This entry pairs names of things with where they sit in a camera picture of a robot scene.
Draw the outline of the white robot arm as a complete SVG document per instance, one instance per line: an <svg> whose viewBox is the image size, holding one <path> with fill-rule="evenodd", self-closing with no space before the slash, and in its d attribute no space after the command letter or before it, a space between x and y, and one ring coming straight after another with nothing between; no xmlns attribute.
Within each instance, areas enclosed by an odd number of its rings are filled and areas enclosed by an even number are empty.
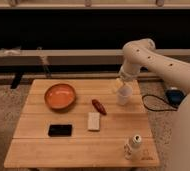
<svg viewBox="0 0 190 171"><path fill-rule="evenodd" d="M186 93L172 128L166 171L190 171L190 63L157 54L155 43L149 38L130 41L122 51L124 61L119 77L123 82L133 81L140 68L146 67Z"/></svg>

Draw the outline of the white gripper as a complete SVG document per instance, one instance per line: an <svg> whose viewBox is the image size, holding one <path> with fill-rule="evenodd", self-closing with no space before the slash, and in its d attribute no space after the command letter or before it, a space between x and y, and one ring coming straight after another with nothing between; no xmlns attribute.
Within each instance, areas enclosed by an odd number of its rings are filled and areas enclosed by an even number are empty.
<svg viewBox="0 0 190 171"><path fill-rule="evenodd" d="M137 75L137 72L127 72L123 67L121 67L119 71L119 77L112 81L112 92L117 93L128 82L135 80Z"/></svg>

